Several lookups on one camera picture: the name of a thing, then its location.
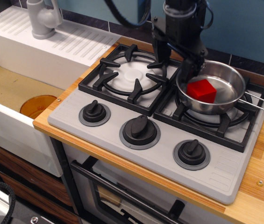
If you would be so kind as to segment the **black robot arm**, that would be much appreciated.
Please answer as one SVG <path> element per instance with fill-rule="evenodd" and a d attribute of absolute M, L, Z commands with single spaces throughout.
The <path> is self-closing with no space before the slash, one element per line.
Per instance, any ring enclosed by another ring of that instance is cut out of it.
<path fill-rule="evenodd" d="M 152 19 L 152 46 L 156 60 L 167 63 L 171 52 L 179 54 L 183 61 L 176 76 L 178 86 L 188 83 L 201 71 L 208 51 L 200 34 L 213 21 L 205 25 L 205 0 L 166 0 L 163 4 L 165 18 Z"/>

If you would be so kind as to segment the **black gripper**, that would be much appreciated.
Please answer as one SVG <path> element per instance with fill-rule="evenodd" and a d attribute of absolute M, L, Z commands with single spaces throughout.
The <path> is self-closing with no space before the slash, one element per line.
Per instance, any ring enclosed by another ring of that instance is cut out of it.
<path fill-rule="evenodd" d="M 158 63 L 167 65 L 174 50 L 183 57 L 180 83 L 197 76 L 207 55 L 200 39 L 205 25 L 206 9 L 164 9 L 165 18 L 152 19 L 152 46 Z"/>

